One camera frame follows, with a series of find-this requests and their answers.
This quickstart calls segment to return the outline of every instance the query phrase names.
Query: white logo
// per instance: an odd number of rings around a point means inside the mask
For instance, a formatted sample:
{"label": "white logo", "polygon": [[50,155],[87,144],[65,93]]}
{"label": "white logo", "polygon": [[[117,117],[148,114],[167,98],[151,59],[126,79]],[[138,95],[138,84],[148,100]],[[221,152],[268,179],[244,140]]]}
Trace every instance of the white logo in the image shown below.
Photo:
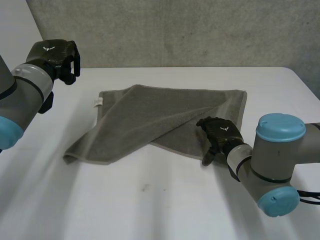
{"label": "white logo", "polygon": [[43,49],[46,50],[47,52],[48,52],[49,50],[51,50],[51,49],[54,49],[54,48],[55,48],[55,46],[53,46],[52,48],[43,47]]}
{"label": "white logo", "polygon": [[222,127],[220,127],[220,129],[225,130],[225,131],[228,131],[229,127],[227,127],[227,128],[222,128]]}

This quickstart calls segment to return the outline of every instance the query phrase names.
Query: gray towel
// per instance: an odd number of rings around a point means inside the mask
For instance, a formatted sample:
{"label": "gray towel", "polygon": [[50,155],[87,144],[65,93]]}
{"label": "gray towel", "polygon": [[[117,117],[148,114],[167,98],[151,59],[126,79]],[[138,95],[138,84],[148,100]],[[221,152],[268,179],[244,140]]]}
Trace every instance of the gray towel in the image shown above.
{"label": "gray towel", "polygon": [[202,159],[210,144],[196,122],[220,117],[240,129],[247,93],[134,85],[99,97],[97,124],[65,152],[66,163],[110,164],[149,143]]}

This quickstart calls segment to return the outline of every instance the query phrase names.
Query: table surface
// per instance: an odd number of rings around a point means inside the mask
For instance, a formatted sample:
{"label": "table surface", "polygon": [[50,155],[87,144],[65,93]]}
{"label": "table surface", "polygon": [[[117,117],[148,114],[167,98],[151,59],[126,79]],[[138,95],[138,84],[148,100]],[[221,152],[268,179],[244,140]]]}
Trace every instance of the table surface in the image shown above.
{"label": "table surface", "polygon": [[[241,133],[253,145],[259,118],[287,113],[320,122],[320,101],[281,67],[83,69],[57,81],[53,108],[0,155],[0,236],[6,240],[313,240],[320,207],[300,203],[271,218],[227,169],[147,145],[110,165],[66,165],[64,151],[96,122],[100,91],[134,84],[245,90]],[[292,184],[320,192],[320,164],[296,167]]]}

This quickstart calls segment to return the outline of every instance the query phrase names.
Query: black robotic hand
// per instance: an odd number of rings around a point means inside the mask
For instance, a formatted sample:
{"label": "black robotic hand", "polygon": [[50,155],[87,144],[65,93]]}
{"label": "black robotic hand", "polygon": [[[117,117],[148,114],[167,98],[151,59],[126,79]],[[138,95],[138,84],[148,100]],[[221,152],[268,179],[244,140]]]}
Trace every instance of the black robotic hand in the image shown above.
{"label": "black robotic hand", "polygon": [[[44,40],[36,42],[26,59],[32,64],[45,70],[52,81],[60,79],[67,85],[76,81],[80,76],[80,55],[74,41],[63,39]],[[51,109],[54,93],[51,92],[39,110],[40,114]]]}
{"label": "black robotic hand", "polygon": [[241,133],[230,120],[208,116],[205,119],[200,119],[196,125],[205,131],[211,143],[211,147],[202,160],[204,166],[210,165],[216,154],[223,153],[227,157],[234,147],[244,144]]}

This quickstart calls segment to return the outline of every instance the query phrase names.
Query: white tag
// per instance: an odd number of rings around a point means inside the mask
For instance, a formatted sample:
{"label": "white tag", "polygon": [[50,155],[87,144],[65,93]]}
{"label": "white tag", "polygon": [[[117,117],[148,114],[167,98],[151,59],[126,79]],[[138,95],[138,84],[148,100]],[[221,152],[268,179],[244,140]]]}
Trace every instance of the white tag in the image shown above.
{"label": "white tag", "polygon": [[104,98],[103,97],[98,97],[98,99],[94,100],[93,107],[101,106],[103,103],[104,103]]}

